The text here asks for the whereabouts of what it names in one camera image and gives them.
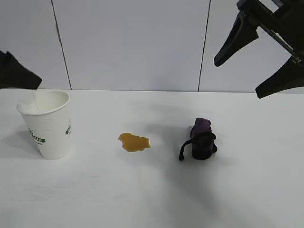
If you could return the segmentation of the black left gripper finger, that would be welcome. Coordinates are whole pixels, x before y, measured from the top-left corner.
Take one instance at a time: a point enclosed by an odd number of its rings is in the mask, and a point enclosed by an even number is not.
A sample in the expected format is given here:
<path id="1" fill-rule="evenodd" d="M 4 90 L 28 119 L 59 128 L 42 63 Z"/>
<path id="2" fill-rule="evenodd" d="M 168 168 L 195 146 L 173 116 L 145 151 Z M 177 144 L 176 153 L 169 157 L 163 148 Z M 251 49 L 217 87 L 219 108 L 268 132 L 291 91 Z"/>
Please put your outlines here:
<path id="1" fill-rule="evenodd" d="M 0 88 L 37 90 L 42 79 L 26 69 L 10 52 L 0 52 Z"/>

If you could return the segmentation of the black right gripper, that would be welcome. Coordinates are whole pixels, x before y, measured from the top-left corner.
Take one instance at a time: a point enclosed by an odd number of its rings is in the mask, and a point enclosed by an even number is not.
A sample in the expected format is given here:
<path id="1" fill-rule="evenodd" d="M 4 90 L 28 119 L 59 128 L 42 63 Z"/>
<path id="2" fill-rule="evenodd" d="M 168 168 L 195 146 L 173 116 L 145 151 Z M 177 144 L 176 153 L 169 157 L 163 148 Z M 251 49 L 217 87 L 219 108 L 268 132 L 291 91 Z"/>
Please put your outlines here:
<path id="1" fill-rule="evenodd" d="M 256 89 L 259 99 L 288 89 L 304 86 L 304 2 L 276 0 L 278 9 L 272 12 L 258 0 L 240 0 L 233 27 L 222 48 L 214 57 L 219 67 L 241 48 L 259 38 L 261 27 L 293 58 L 289 58 L 271 77 Z"/>

